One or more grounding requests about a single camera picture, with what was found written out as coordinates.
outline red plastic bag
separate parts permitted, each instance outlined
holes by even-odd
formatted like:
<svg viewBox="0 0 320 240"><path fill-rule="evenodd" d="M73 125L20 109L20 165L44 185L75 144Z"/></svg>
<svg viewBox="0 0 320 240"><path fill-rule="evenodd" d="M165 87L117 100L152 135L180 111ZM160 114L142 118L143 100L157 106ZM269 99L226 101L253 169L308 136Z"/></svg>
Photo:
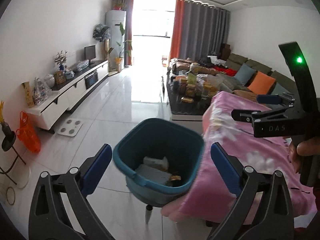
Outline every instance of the red plastic bag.
<svg viewBox="0 0 320 240"><path fill-rule="evenodd" d="M16 135L20 141L33 153L39 153L41 150L41 142L33 129L32 123L25 112L20 113L20 128L16 130Z"/></svg>

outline pink tablecloth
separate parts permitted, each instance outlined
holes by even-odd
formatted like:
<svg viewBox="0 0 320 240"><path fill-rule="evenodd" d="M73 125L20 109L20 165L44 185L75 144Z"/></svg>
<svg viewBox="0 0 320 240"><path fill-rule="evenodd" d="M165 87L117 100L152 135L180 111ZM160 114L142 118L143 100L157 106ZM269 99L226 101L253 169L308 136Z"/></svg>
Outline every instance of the pink tablecloth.
<svg viewBox="0 0 320 240"><path fill-rule="evenodd" d="M162 214L173 221L186 216L220 223L235 201L224 184L210 156L211 145L219 142L229 155L236 156L243 166L250 165L258 172L272 174L283 172L291 195L294 216L316 210L312 189L299 182L299 174L293 172L288 158L288 145L282 138L255 138L251 124L236 122L231 111L251 109L266 111L263 105L239 96L220 92L213 99L203 116L205 151L193 185L185 196L167 204ZM246 219L251 223L258 208L261 194L258 193Z"/></svg>

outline tile floor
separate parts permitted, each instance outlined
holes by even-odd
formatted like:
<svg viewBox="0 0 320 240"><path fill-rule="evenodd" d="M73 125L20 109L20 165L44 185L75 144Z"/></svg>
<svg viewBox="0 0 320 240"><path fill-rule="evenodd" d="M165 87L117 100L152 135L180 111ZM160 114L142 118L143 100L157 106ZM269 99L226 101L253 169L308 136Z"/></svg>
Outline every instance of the tile floor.
<svg viewBox="0 0 320 240"><path fill-rule="evenodd" d="M94 156L104 143L115 145L139 122L150 117L169 119L161 97L159 67L153 75L130 67L107 78L72 114L63 114L55 123L57 130L68 117L77 117L84 124L74 138L39 131L42 149L39 154L26 152L24 159L31 168L28 185L16 191L14 206L5 206L8 216L28 239L28 217L33 192L42 171L50 174L67 172ZM63 194L66 210L74 228L82 232ZM145 225L145 204L126 187L125 177L110 163L98 187L88 201L115 239L121 240L205 240L210 229L202 220L190 219L174 223L154 208L149 225Z"/></svg>

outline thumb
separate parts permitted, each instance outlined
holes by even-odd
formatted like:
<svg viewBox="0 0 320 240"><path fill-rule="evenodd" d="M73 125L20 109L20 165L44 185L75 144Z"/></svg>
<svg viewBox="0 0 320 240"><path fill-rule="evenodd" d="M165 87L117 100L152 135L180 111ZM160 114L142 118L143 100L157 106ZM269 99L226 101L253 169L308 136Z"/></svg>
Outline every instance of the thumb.
<svg viewBox="0 0 320 240"><path fill-rule="evenodd" d="M313 137L308 141L301 142L297 147L297 153L301 156L320 154L320 137Z"/></svg>

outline white standing air conditioner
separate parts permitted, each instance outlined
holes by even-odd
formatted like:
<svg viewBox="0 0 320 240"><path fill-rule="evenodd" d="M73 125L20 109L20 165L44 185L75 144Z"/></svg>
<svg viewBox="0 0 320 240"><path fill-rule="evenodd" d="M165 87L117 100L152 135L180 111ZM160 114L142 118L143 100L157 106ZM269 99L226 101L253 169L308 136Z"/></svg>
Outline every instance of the white standing air conditioner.
<svg viewBox="0 0 320 240"><path fill-rule="evenodd" d="M125 29L125 11L112 10L106 12L106 25L110 27L111 40L110 47L114 48L110 54L110 70L114 71L116 69L115 58L119 57L120 51L123 49L124 36L121 36L120 31L120 23L123 24ZM122 60L122 69L124 68L124 60Z"/></svg>

